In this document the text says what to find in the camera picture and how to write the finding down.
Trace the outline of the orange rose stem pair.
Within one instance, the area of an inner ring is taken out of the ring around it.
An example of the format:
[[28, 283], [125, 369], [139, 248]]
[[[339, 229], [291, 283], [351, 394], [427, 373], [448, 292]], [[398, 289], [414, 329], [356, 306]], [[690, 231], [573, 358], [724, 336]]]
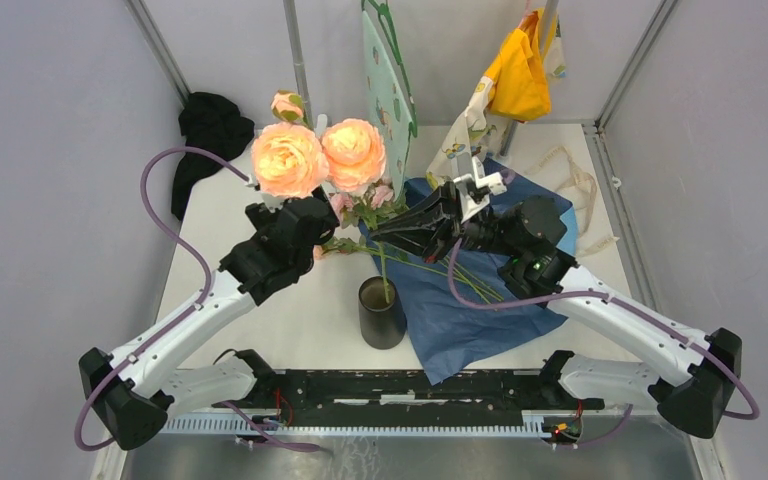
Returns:
[[329, 183], [334, 192], [327, 199], [340, 223], [362, 223], [368, 229], [396, 213], [386, 145], [375, 126], [348, 118], [317, 134], [302, 97], [289, 90], [277, 91], [270, 109], [277, 122], [262, 130], [251, 150], [263, 192], [280, 199], [304, 198]]

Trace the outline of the dark blue wrapping paper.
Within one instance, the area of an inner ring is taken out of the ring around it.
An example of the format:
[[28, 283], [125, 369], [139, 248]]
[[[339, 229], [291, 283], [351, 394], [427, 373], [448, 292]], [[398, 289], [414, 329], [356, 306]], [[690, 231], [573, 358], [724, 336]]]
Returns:
[[427, 264], [386, 246], [387, 259], [375, 256], [401, 297], [407, 334], [429, 382], [437, 385], [468, 365], [504, 353], [560, 327], [565, 316], [538, 305], [492, 310], [490, 304], [514, 300], [497, 270], [507, 260], [461, 250], [455, 289], [449, 288], [447, 261]]

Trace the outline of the cream ribbon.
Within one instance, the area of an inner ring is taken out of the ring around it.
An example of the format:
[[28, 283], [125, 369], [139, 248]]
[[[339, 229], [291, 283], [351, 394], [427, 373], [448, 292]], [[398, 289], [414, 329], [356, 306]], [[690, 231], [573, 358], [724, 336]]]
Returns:
[[588, 245], [582, 242], [592, 225], [596, 200], [600, 191], [596, 178], [575, 161], [565, 146], [557, 145], [549, 149], [539, 161], [525, 170], [525, 175], [533, 177], [553, 166], [565, 166], [566, 168], [567, 176], [554, 189], [554, 192], [572, 203], [572, 211], [578, 225], [575, 241], [576, 256], [589, 257], [616, 245], [620, 238], [614, 234], [603, 235]]

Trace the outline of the pink flower bouquet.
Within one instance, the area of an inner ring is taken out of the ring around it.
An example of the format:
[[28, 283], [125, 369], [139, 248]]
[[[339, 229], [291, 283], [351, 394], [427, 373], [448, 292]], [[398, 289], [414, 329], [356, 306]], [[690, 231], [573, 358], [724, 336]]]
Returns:
[[398, 199], [392, 183], [379, 179], [358, 192], [339, 190], [329, 195], [343, 227], [364, 227], [358, 238], [336, 236], [314, 249], [314, 257], [330, 254], [369, 253], [385, 267], [388, 260], [402, 264], [413, 255], [425, 263], [443, 261], [457, 241], [463, 249], [487, 252], [498, 219], [490, 196], [507, 191], [509, 180], [492, 174], [480, 180], [463, 175], [440, 183], [432, 193], [410, 207]]

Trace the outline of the light blue wrapping paper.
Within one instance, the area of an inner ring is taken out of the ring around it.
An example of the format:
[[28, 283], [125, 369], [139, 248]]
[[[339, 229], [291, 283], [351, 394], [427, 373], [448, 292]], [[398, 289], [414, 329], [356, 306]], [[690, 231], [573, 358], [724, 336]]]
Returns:
[[566, 227], [566, 232], [558, 241], [557, 247], [561, 251], [575, 256], [579, 228], [574, 204], [561, 195], [555, 195], [554, 200], [560, 213], [560, 220]]

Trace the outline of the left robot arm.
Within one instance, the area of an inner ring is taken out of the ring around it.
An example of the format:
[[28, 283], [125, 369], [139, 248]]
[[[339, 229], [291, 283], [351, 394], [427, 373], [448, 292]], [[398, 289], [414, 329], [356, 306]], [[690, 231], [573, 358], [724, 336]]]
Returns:
[[180, 365], [225, 326], [296, 284], [313, 267], [314, 246], [329, 240], [339, 221], [322, 188], [274, 210], [250, 204], [245, 213], [255, 233], [191, 298], [113, 352], [92, 348], [79, 359], [86, 401], [78, 420], [94, 412], [121, 449], [141, 447], [169, 419], [192, 410], [237, 399], [257, 408], [272, 399], [273, 379], [239, 358], [195, 370]]

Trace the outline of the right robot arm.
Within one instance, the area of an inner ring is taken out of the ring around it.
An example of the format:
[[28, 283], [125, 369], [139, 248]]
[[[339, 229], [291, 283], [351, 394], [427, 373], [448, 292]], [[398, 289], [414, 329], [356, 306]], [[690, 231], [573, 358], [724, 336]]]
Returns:
[[454, 261], [462, 250], [503, 255], [498, 274], [511, 293], [508, 308], [538, 306], [576, 320], [633, 355], [620, 362], [554, 353], [537, 382], [545, 405], [576, 398], [652, 407], [678, 430], [712, 438], [732, 396], [746, 392], [741, 338], [688, 327], [608, 286], [558, 247], [566, 226], [551, 198], [532, 196], [496, 214], [489, 194], [446, 183], [369, 237], [428, 263]]

